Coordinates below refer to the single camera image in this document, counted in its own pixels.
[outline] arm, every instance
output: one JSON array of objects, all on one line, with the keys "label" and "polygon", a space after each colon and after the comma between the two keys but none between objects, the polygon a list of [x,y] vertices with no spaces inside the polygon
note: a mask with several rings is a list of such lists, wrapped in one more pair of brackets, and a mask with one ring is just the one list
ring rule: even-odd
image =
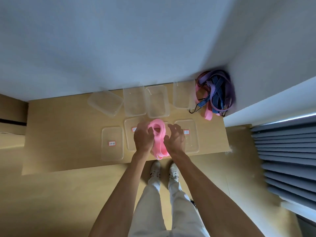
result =
[{"label": "arm", "polygon": [[214,237],[264,237],[242,209],[212,183],[184,153],[185,137],[181,127],[177,124],[168,126],[171,136],[165,137],[164,144],[187,183],[209,234]]},{"label": "arm", "polygon": [[141,173],[154,144],[153,129],[139,123],[134,133],[136,152],[132,161],[102,208],[89,237],[127,236],[134,213]]}]

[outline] gray curtain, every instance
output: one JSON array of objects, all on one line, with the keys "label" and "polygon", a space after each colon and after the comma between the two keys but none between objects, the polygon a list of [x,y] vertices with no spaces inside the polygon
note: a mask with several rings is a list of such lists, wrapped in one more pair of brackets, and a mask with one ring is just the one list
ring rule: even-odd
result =
[{"label": "gray curtain", "polygon": [[268,191],[316,210],[316,116],[251,131]]}]

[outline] white pants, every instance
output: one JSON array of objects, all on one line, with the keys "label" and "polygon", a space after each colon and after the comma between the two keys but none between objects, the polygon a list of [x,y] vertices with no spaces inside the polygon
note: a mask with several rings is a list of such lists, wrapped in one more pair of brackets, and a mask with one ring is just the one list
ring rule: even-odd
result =
[{"label": "white pants", "polygon": [[194,205],[180,183],[169,181],[172,206],[172,230],[166,230],[160,202],[160,180],[152,177],[136,206],[128,237],[210,236]]}]

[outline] pile of straps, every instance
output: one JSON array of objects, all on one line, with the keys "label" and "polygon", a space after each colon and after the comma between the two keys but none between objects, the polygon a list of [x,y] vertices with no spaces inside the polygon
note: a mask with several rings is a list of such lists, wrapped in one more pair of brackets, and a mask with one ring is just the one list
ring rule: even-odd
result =
[{"label": "pile of straps", "polygon": [[204,118],[211,120],[213,113],[225,116],[226,111],[235,103],[235,91],[230,77],[226,71],[214,70],[205,71],[197,78],[195,92],[204,89],[206,92],[202,99],[195,96],[196,107],[193,112],[198,111],[208,103]]}]

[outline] person's leg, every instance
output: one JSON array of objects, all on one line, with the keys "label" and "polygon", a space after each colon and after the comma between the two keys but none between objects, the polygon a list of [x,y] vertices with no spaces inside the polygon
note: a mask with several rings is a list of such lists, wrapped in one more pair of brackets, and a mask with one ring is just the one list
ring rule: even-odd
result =
[{"label": "person's leg", "polygon": [[160,202],[160,163],[156,160],[150,169],[150,179],[136,206],[128,236],[147,236],[165,231]]},{"label": "person's leg", "polygon": [[210,236],[195,206],[181,189],[179,169],[172,163],[169,171],[169,192],[172,206],[172,233],[185,236]]}]

